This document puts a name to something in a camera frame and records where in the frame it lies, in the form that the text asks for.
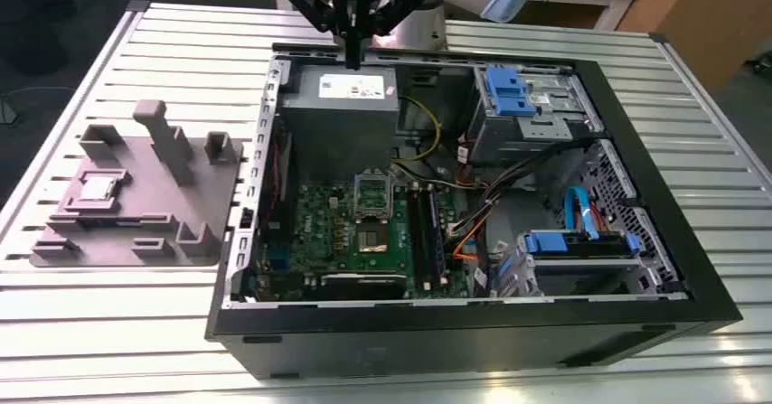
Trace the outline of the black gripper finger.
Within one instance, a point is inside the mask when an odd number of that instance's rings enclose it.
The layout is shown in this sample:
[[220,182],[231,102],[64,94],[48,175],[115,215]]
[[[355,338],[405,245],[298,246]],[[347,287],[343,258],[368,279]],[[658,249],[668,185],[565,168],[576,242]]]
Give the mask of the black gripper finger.
[[344,66],[356,69],[355,0],[288,0],[322,33],[330,32],[344,52]]
[[386,36],[425,0],[355,0],[355,68],[373,36]]

